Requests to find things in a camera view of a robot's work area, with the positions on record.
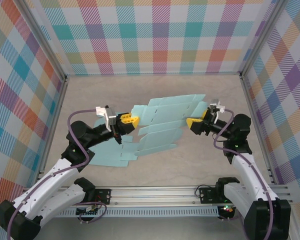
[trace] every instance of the beige tabletop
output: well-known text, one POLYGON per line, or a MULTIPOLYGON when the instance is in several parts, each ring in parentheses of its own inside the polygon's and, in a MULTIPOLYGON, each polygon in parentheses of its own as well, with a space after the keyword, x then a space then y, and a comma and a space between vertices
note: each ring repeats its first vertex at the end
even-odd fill
MULTIPOLYGON (((204 101, 219 99, 221 105, 236 114, 250 115, 237 75, 139 75, 70 77, 54 134, 45 172, 60 158, 68 141, 67 118, 75 111, 109 105, 117 112, 130 112, 134 105, 147 105, 150 99, 178 95, 206 94, 204 101)), ((229 113, 220 116, 228 120, 229 113)), ((93 127, 97 116, 82 113, 82 120, 93 127)), ((85 177, 96 186, 195 186, 215 184, 220 177, 240 178, 221 150, 213 146, 212 135, 195 135, 183 127, 177 148, 139 156, 128 167, 88 165, 65 186, 85 177)), ((269 181, 267 167, 253 125, 248 142, 263 176, 269 181)))

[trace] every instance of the black mounting plate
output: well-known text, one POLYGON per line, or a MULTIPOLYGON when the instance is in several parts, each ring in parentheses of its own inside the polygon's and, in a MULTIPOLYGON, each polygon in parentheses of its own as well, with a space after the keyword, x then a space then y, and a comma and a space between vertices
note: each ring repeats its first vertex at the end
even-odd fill
MULTIPOLYGON (((96 188, 94 190, 94 195, 95 195, 95 202, 100 202, 100 203, 104 203, 106 205, 110 204, 110 199, 111 199, 111 189, 99 189, 96 188)), ((89 217, 89 216, 93 216, 96 215, 98 213, 98 209, 100 206, 97 206, 95 209, 92 209, 90 211, 85 211, 85 208, 79 207, 76 209, 75 214, 76 215, 80 215, 82 214, 81 219, 83 221, 91 221, 92 219, 94 219, 94 217, 89 217)))
POLYGON ((201 204, 229 204, 231 201, 227 198, 220 199, 215 187, 200 187, 199 196, 201 204))

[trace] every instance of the checkered backdrop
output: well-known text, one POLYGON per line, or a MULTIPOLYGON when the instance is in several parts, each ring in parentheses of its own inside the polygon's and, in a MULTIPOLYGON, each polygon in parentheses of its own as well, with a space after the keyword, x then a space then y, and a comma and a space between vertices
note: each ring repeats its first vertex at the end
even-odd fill
POLYGON ((279 183, 300 222, 300 0, 290 0, 245 79, 279 183))
POLYGON ((0 0, 0 202, 34 180, 61 83, 13 1, 0 0))
POLYGON ((238 72, 275 1, 27 3, 64 71, 90 75, 238 72))

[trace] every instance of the light blue cloth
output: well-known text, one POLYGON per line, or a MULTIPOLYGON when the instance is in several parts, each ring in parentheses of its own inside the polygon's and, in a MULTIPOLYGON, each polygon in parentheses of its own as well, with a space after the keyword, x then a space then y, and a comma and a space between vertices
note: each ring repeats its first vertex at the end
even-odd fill
POLYGON ((169 150, 169 149, 174 149, 176 147, 177 147, 176 144, 158 146, 158 147, 154 147, 154 148, 149 148, 149 149, 137 151, 135 153, 135 155, 136 156, 144 156, 144 155, 149 155, 149 154, 154 154, 154 153, 162 152, 162 151, 169 150))
POLYGON ((149 105, 136 105, 131 110, 132 117, 139 117, 139 126, 149 126, 183 120, 186 125, 204 94, 154 98, 149 105))
POLYGON ((183 125, 184 125, 184 121, 178 120, 178 121, 171 121, 171 122, 166 122, 166 123, 161 123, 161 124, 145 126, 145 127, 139 129, 138 135, 140 136, 143 134, 160 132, 160 131, 169 130, 169 129, 177 129, 177 128, 182 127, 183 125))
MULTIPOLYGON (((207 108, 202 101, 204 94, 153 98, 148 105, 135 105, 131 110, 132 117, 139 117, 138 135, 144 135, 139 142, 133 142, 132 136, 122 136, 122 144, 114 138, 90 148, 95 156, 92 165, 127 167, 129 161, 137 160, 138 156, 153 154, 176 148, 175 141, 181 138, 189 117, 200 118, 207 108)), ((104 118, 98 119, 94 127, 105 123, 104 118)))
POLYGON ((173 128, 164 131, 151 132, 140 139, 138 151, 170 145, 181 138, 183 131, 173 128))

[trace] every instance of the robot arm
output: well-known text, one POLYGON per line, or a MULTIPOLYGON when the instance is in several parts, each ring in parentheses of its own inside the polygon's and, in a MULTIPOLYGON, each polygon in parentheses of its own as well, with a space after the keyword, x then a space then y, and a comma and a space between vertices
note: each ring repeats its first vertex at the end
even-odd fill
POLYGON ((212 132, 226 138, 223 148, 216 147, 223 150, 229 163, 238 170, 244 185, 233 177, 219 178, 215 185, 217 195, 222 200, 230 200, 243 216, 244 229, 250 240, 286 240, 291 207, 287 200, 279 199, 271 190, 255 163, 247 141, 251 119, 247 115, 237 114, 228 124, 218 119, 219 113, 224 111, 225 107, 216 99, 201 118, 186 120, 196 135, 205 133, 208 136, 212 132))
MULTIPOLYGON (((108 106, 97 107, 96 114, 105 117, 106 123, 95 128, 82 121, 71 124, 75 137, 90 160, 95 155, 89 150, 90 147, 111 138, 121 144, 121 136, 131 133, 139 123, 139 118, 131 117, 131 113, 116 116, 108 106)), ((13 202, 4 200, 0 204, 0 226, 6 231, 14 212, 21 206, 12 219, 10 234, 14 240, 33 240, 41 227, 64 209, 76 203, 95 202, 96 187, 83 177, 77 179, 67 190, 55 195, 64 182, 77 175, 88 164, 82 164, 86 162, 86 156, 70 133, 66 138, 69 145, 52 169, 13 202)))

